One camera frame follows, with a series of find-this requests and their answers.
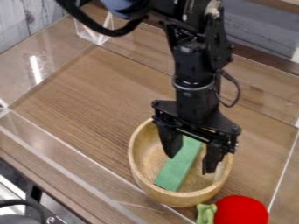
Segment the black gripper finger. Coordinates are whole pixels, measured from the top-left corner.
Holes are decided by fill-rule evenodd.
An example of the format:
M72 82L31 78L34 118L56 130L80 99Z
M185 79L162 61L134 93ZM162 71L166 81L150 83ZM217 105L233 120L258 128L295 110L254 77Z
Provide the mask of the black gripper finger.
M183 147L183 133L177 125L158 123L159 137L163 145L165 154L174 158Z
M202 174L211 174L217 171L218 164L223 159L223 142L214 140L207 144L207 152L202 161Z

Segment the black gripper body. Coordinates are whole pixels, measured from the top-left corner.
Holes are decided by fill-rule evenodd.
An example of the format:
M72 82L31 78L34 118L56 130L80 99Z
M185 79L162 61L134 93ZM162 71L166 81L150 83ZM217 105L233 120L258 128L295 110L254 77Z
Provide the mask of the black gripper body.
M221 112L221 79L205 82L173 79L177 98L153 102L154 123L177 125L182 134L209 144L223 142L223 153L237 151L241 127Z

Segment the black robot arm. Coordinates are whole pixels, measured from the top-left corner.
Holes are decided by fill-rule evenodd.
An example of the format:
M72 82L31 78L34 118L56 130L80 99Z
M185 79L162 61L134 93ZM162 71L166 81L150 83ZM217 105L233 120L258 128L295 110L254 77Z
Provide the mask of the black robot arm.
M154 16L162 23L174 58L175 99L153 102L165 153L174 157L183 136L207 144L205 173L237 149L241 127L222 114L221 79L234 78L223 71L233 60L233 44L225 28L221 0L102 0L110 12L127 25Z

